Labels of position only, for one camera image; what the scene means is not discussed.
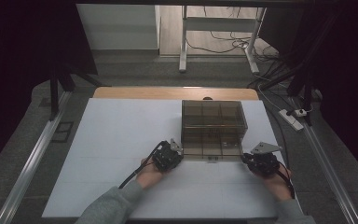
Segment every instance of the aluminum rail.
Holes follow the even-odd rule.
[[[291,103],[295,105],[297,108],[300,108],[299,104],[295,102],[295,100],[291,97],[289,98]],[[354,207],[353,202],[351,201],[351,197],[346,191],[344,185],[339,179],[333,165],[328,159],[326,153],[324,152],[324,148],[322,147],[321,142],[319,141],[318,136],[311,126],[308,126],[306,122],[302,122],[304,126],[304,131],[307,136],[307,139],[310,142],[310,147],[312,148],[316,159],[322,167],[322,171],[327,179],[328,184],[330,185],[331,190],[337,197],[337,201],[341,210],[347,219],[348,223],[358,224],[358,213],[356,208]]]
[[[50,142],[51,137],[53,136],[55,129],[57,128],[62,118],[62,115],[71,95],[72,93],[69,91],[65,91],[62,94],[62,97],[60,99],[60,110],[57,114],[57,117],[52,121],[48,121],[48,123],[46,124],[45,129],[37,140],[36,145],[34,146],[34,149],[31,152],[30,157],[28,158],[28,161],[22,168],[19,178],[11,189],[11,192],[8,195],[7,200],[5,201],[4,206],[0,211],[0,224],[10,223],[14,215],[16,214],[21,200],[34,177],[36,168],[39,165],[39,162],[41,161],[46,151],[46,148],[48,147],[48,143]]]

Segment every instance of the black curtain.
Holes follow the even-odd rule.
[[[324,119],[358,160],[358,1],[346,1],[316,58]]]
[[[0,1],[0,152],[24,116],[37,84],[52,66],[84,73],[96,68],[76,4],[70,1]]]

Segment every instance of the gray floor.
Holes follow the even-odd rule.
[[[250,75],[249,66],[242,58],[189,58],[185,74],[178,72],[178,58],[160,58],[142,52],[96,52],[95,62],[100,73],[96,78],[112,86],[245,88],[256,78]],[[269,63],[259,62],[259,67],[263,74],[269,68]],[[73,123],[73,127],[67,136],[65,133],[56,133],[53,136],[53,142],[49,144],[12,223],[74,222],[74,219],[41,218],[84,108],[95,90],[95,87],[86,81],[76,76],[73,78],[76,81],[76,90],[61,120],[63,128],[68,123]],[[0,209],[48,121],[48,91],[47,82],[34,89],[33,101],[26,115],[0,155]],[[267,91],[266,95],[277,106],[288,108],[280,97]],[[319,104],[315,99],[311,113],[313,128],[358,210],[358,162],[324,122],[319,112]],[[294,172],[293,183],[303,211],[312,215],[317,223],[347,223],[305,134],[295,132],[278,116],[278,110],[267,101],[265,106],[272,111],[268,115],[279,144],[283,145],[283,137],[287,143],[289,164]],[[233,220],[225,222],[240,223]],[[272,220],[251,220],[248,223],[272,223]]]

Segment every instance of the gray sleeve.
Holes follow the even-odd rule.
[[[288,200],[276,203],[278,220],[275,224],[315,224],[311,216],[305,216],[296,200]]]
[[[86,208],[76,224],[125,223],[142,193],[141,186],[135,180],[123,189],[112,187]]]

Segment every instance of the human arm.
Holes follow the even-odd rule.
[[[163,177],[153,163],[146,165],[123,189],[112,187],[90,204],[76,224],[125,223],[145,189],[157,184]]]
[[[292,175],[291,171],[282,165],[279,171],[286,177]],[[263,183],[277,201],[275,204],[278,212],[276,224],[315,224],[313,217],[302,213],[297,200],[292,198],[289,188],[280,176],[264,177]]]

